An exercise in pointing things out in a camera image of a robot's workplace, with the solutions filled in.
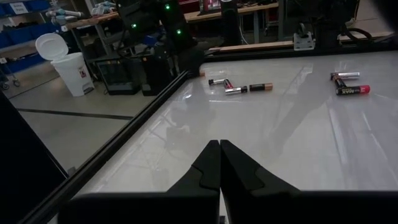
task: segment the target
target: red battery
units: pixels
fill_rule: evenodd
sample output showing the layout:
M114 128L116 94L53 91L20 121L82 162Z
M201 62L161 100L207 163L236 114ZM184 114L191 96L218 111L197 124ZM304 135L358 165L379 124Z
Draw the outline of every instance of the red battery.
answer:
M342 95L358 95L358 94L368 94L371 91L371 87L369 85L363 85L363 86L353 86L353 87L343 87L343 88L337 88L336 89L336 94L338 96Z
M226 78L224 79L224 88L226 90L232 89L234 88L234 86L232 85L232 83Z

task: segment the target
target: concrete floor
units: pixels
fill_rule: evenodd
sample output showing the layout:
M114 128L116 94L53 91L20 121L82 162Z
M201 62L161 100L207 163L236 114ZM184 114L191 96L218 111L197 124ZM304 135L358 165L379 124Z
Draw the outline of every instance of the concrete floor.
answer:
M141 92L104 95L103 83L95 83L96 89L85 96L72 97L48 62L16 76L21 86L4 93L65 170L79 168L154 99Z

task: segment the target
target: white trash can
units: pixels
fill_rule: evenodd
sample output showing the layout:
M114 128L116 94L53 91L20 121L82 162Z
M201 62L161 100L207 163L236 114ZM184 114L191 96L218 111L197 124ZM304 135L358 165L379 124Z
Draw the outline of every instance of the white trash can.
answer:
M94 89L81 52L68 54L67 43L58 34L44 34L36 40L40 56L51 61L73 96L83 96Z

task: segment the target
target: aa battery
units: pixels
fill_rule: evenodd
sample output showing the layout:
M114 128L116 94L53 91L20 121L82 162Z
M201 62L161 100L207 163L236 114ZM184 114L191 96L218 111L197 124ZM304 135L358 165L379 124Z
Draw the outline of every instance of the aa battery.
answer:
M209 85L219 85L224 83L224 80L226 80L226 78L220 79L220 80L209 80Z
M334 75L331 79L335 82L337 89L347 87L344 81L340 78L340 76Z
M249 85L250 91L271 91L273 88L272 83Z
M342 80L351 80L351 79L359 79L359 72L349 72L349 73L339 73L333 72L330 74L330 80L333 79L335 75L338 75Z
M248 92L248 87L247 86L242 86L242 87L237 87L237 88L232 88L232 89L226 89L225 90L225 95L247 93L247 92Z
M358 95L358 94L368 94L371 91L371 87L369 85L363 86L353 86L353 87L343 87L337 88L336 94L338 96L342 95Z
M234 88L234 86L232 85L232 83L231 83L227 78L224 79L224 88L225 88L226 90Z

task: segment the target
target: blue storage bin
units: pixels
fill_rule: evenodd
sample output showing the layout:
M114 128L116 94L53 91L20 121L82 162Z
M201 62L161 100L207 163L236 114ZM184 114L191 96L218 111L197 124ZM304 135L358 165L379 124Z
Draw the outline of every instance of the blue storage bin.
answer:
M30 33L33 36L33 39L39 38L43 34L48 34L50 32L49 26L47 24L39 24L35 26L30 26Z
M33 36L30 33L29 27L24 27L16 30L10 30L7 32L13 44L21 44L33 40Z
M8 75L10 74L10 71L12 73L20 72L29 67L43 63L44 61L45 60L39 54L35 54L14 62L8 62L8 69L5 67L5 65L0 65L0 68L6 75Z
M4 9L4 12L6 13L6 15L15 15L14 10L12 10L12 7L10 6L10 4L3 4L2 8Z
M4 16L5 14L5 10L2 8L2 4L0 4L0 16Z
M25 4L29 11L41 11L51 7L50 3L46 0L27 1Z
M26 59L25 64L27 67L35 66L45 61L44 58L42 58L39 54L32 55L25 59Z
M16 72L26 69L28 67L28 64L27 64L26 58L23 58L23 59L15 61L15 62L8 62L7 66L8 66L9 71L11 71L12 73L16 73Z
M6 65L0 64L0 69L5 75L10 74L10 71L7 69Z
M61 32L61 26L56 26L54 24L52 24L51 22L47 23L47 26L49 28L49 32L53 33L53 32Z
M27 4L25 2L22 2L22 3L25 5L26 9L29 11ZM6 13L6 15L16 15L16 13L14 12L14 10L10 6L10 4L3 4L2 8L4 9L4 12Z
M11 41L5 32L0 33L0 49L11 45Z

